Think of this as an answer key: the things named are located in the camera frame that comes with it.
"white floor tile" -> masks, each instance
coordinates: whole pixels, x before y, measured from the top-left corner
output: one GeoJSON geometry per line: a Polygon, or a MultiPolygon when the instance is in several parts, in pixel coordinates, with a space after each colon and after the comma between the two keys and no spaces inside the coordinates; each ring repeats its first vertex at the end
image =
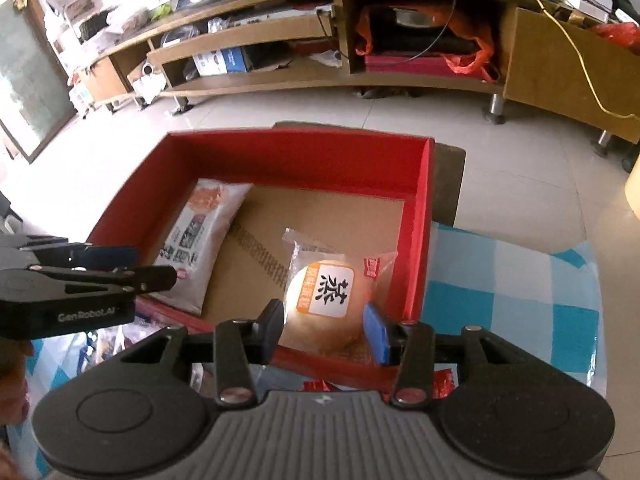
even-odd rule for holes
{"type": "Polygon", "coordinates": [[[562,146],[569,160],[576,188],[580,196],[587,200],[628,211],[624,193],[628,175],[622,170],[621,161],[630,145],[614,138],[610,142],[609,156],[601,158],[590,144],[599,134],[597,129],[583,124],[562,131],[562,146]]]}
{"type": "Polygon", "coordinates": [[[585,239],[575,192],[471,166],[465,168],[456,227],[549,254],[585,239]]]}
{"type": "Polygon", "coordinates": [[[468,166],[507,171],[574,190],[556,132],[562,119],[509,104],[506,124],[494,125],[482,116],[488,99],[487,95],[455,91],[429,91],[413,100],[381,99],[376,101],[365,127],[433,136],[438,142],[465,148],[468,166]]]}
{"type": "Polygon", "coordinates": [[[607,344],[607,400],[616,415],[610,454],[640,451],[640,220],[580,200],[587,236],[600,269],[607,344]]]}
{"type": "Polygon", "coordinates": [[[361,128],[373,101],[351,89],[324,88],[215,97],[199,128],[270,128],[278,121],[308,121],[361,128]]]}
{"type": "Polygon", "coordinates": [[[607,456],[600,473],[608,480],[636,480],[640,476],[640,453],[607,456]]]}

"snack package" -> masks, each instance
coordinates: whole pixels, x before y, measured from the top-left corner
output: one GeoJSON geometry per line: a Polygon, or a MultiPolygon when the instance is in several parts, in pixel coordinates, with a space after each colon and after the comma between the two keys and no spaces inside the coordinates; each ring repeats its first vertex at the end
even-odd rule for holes
{"type": "Polygon", "coordinates": [[[294,244],[294,251],[280,344],[331,356],[359,348],[364,306],[384,303],[397,253],[355,258],[292,230],[283,239],[294,244]]]}
{"type": "Polygon", "coordinates": [[[201,178],[180,213],[155,265],[171,265],[178,282],[154,298],[200,315],[220,246],[251,184],[224,184],[201,178]]]}

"red plastic bag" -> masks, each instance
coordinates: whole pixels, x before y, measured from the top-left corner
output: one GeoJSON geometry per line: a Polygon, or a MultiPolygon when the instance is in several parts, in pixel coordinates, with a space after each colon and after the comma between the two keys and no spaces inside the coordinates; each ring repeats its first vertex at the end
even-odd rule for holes
{"type": "Polygon", "coordinates": [[[603,23],[591,27],[601,38],[623,46],[636,56],[640,56],[640,28],[635,23],[603,23]]]}
{"type": "MultiPolygon", "coordinates": [[[[451,14],[452,4],[386,4],[385,7],[395,9],[418,10],[433,19],[434,27],[443,27],[451,14]]],[[[365,6],[360,13],[360,21],[356,26],[356,32],[364,39],[356,46],[356,53],[360,56],[368,56],[373,52],[373,37],[371,33],[370,14],[375,7],[380,5],[365,6]]],[[[464,12],[454,10],[449,22],[450,30],[459,38],[475,41],[478,51],[474,54],[460,56],[459,54],[444,54],[433,52],[433,55],[441,56],[447,62],[451,71],[455,74],[478,74],[489,83],[496,79],[486,70],[491,58],[494,56],[495,47],[488,22],[473,20],[464,12]]]]}

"tiled floor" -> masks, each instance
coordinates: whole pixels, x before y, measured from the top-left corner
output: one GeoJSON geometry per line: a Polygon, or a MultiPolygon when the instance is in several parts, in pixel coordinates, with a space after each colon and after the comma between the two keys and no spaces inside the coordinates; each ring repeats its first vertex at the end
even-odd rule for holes
{"type": "Polygon", "coordinates": [[[457,226],[546,252],[592,243],[601,272],[609,358],[608,399],[617,430],[603,464],[613,480],[640,470],[640,221],[623,192],[625,146],[594,155],[598,133],[575,121],[509,104],[493,126],[487,96],[428,91],[424,97],[361,100],[345,89],[283,91],[211,98],[180,118],[160,101],[76,121],[36,162],[12,163],[1,184],[33,228],[83,240],[109,200],[168,130],[271,126],[317,121],[430,135],[467,150],[457,226]]]}

